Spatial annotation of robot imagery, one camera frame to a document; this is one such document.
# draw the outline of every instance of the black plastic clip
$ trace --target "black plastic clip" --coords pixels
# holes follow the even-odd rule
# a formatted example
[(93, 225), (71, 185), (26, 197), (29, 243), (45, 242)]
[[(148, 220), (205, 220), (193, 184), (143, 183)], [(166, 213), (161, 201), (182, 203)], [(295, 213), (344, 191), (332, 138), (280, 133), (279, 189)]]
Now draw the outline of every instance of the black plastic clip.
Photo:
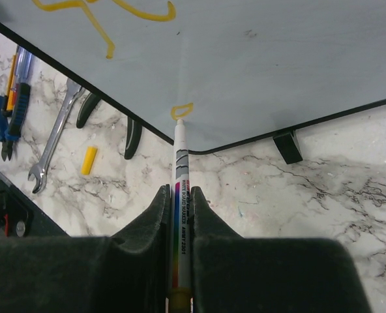
[(293, 164), (303, 160), (294, 130), (277, 134), (273, 136), (273, 140), (286, 164)]

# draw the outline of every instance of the whiteboard marker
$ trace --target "whiteboard marker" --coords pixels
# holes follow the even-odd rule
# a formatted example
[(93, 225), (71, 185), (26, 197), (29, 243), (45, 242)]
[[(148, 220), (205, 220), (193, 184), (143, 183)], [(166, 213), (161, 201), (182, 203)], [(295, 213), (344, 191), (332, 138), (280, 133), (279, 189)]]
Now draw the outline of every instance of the whiteboard marker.
[(190, 312), (190, 182), (186, 128), (179, 119), (175, 127), (171, 182), (171, 226), (168, 279), (169, 313)]

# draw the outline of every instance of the black handled pliers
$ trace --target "black handled pliers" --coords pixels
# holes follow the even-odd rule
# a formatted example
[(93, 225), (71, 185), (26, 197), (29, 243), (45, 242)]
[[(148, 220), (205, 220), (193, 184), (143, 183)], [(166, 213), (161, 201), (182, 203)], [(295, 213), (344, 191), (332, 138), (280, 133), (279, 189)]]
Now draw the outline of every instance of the black handled pliers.
[[(91, 115), (91, 112), (93, 112), (93, 110), (96, 108), (97, 104), (101, 100), (102, 99), (99, 96), (96, 96), (93, 93), (87, 96), (77, 116), (77, 122), (76, 122), (77, 128), (84, 127), (89, 116)], [(135, 122), (130, 117), (128, 117), (128, 125), (126, 127), (127, 127), (126, 145), (125, 145), (125, 154), (123, 157), (125, 158), (125, 160), (130, 160), (134, 156), (136, 149), (140, 144), (142, 126), (139, 123)]]

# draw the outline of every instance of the yellow line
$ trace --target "yellow line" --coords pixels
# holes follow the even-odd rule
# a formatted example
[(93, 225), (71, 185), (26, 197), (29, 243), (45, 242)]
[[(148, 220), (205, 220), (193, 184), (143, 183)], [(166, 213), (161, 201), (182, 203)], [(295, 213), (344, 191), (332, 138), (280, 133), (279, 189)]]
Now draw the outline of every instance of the yellow line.
[(100, 33), (103, 37), (104, 41), (108, 44), (108, 52), (106, 54), (107, 59), (111, 59), (113, 57), (113, 52), (115, 51), (115, 44), (112, 40), (110, 40), (108, 34), (103, 30), (102, 26), (97, 22), (95, 16), (90, 11), (89, 7), (82, 0), (70, 0), (70, 1), (62, 1), (58, 3), (54, 3), (52, 5), (43, 5), (39, 0), (32, 0), (34, 4), (40, 8), (41, 10), (52, 12), (56, 10), (61, 10), (64, 8), (81, 8), (86, 14), (87, 18), (89, 18), (90, 22), (93, 24), (95, 29)]
[[(97, 0), (87, 0), (87, 2), (95, 2), (95, 1)], [(122, 0), (112, 0), (112, 1), (117, 5), (119, 5), (121, 8), (127, 10), (128, 12), (132, 13), (133, 15), (139, 18), (143, 18), (144, 20), (150, 20), (155, 22), (168, 22), (175, 19), (175, 7), (173, 3), (169, 1), (167, 2), (167, 6), (168, 6), (167, 15), (155, 15), (155, 14), (142, 12)]]
[[(173, 120), (178, 120), (190, 113), (192, 113), (193, 111), (193, 102), (191, 103), (188, 103), (188, 104), (185, 104), (184, 106), (174, 106), (172, 109), (171, 109), (171, 117), (173, 118)], [(181, 114), (176, 114), (176, 111), (177, 110), (182, 110), (182, 109), (187, 109), (186, 111), (184, 111), (183, 113)]]

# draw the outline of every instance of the wrench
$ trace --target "wrench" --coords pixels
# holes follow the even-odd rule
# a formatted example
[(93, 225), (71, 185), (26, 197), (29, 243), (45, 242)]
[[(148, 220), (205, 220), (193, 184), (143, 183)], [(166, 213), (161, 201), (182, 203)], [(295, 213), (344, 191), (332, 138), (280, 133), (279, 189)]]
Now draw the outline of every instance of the wrench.
[(72, 81), (70, 78), (67, 79), (67, 93), (65, 95), (60, 112), (58, 113), (57, 119), (55, 120), (50, 137), (48, 138), (47, 145), (45, 146), (41, 159), (38, 161), (38, 163), (32, 165), (28, 173), (28, 181), (32, 175), (34, 175), (37, 179), (37, 184), (32, 190), (33, 194), (37, 194), (45, 188), (47, 183), (46, 174), (48, 171), (48, 166), (50, 165), (51, 157), (54, 153), (55, 147), (57, 146), (58, 139), (60, 138), (67, 118), (70, 115), (71, 107), (75, 101), (84, 93), (84, 91), (85, 89), (83, 87)]

